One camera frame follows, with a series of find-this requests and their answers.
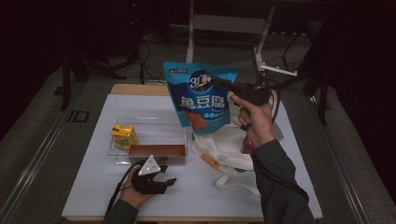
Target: blue snack bag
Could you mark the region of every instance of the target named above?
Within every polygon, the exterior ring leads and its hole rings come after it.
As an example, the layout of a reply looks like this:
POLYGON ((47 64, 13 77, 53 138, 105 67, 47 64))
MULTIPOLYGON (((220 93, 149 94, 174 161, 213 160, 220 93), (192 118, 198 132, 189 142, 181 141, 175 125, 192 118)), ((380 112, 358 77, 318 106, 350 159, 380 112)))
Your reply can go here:
POLYGON ((214 79, 234 82, 239 68, 165 62, 163 72, 182 127, 214 133, 231 122, 228 91, 215 87, 214 79))

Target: logo on bag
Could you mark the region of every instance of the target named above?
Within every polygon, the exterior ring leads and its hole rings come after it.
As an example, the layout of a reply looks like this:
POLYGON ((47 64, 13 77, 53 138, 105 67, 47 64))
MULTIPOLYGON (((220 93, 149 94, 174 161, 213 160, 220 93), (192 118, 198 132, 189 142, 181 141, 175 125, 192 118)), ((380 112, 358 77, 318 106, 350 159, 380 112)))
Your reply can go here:
POLYGON ((213 85, 213 77, 205 70, 198 70, 191 74, 189 86, 193 91, 204 92, 213 85))

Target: hand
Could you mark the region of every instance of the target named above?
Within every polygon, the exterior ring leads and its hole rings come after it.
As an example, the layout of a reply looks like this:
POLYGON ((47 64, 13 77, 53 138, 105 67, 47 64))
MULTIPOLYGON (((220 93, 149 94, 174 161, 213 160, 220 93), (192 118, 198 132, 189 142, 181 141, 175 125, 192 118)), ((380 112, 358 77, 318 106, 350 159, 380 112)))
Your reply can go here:
POLYGON ((143 203, 152 198, 155 194, 141 194, 139 191, 134 189, 131 180, 134 172, 137 170, 138 168, 134 168, 129 172, 126 182, 122 184, 120 199, 139 209, 143 203))
POLYGON ((247 129, 247 139, 256 147, 260 147, 276 139, 272 124, 272 106, 270 104, 257 106, 233 95, 231 99, 241 106, 238 120, 247 129))

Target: sleeve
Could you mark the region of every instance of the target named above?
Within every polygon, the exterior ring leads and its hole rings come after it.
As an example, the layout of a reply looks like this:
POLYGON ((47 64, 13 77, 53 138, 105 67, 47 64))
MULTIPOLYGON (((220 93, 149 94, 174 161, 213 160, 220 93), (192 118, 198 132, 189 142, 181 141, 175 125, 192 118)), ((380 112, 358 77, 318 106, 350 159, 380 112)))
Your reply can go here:
POLYGON ((108 214, 105 216, 104 224, 131 224, 136 221, 137 208, 127 202, 118 199, 108 214))
POLYGON ((273 140, 253 150, 252 157, 256 173, 257 188, 262 195, 262 214, 265 223, 313 223, 315 219, 305 198, 297 191, 288 188, 271 178, 297 185, 294 178, 295 166, 277 140, 273 140))

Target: yellow juice box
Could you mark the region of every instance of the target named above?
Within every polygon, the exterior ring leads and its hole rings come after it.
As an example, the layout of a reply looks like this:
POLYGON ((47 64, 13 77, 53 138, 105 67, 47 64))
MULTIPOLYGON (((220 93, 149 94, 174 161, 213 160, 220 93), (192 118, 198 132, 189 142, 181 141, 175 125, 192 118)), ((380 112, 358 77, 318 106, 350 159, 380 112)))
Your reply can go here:
POLYGON ((132 125, 114 124, 111 130, 111 137, 118 148, 129 150, 131 145, 138 144, 134 126, 132 125))

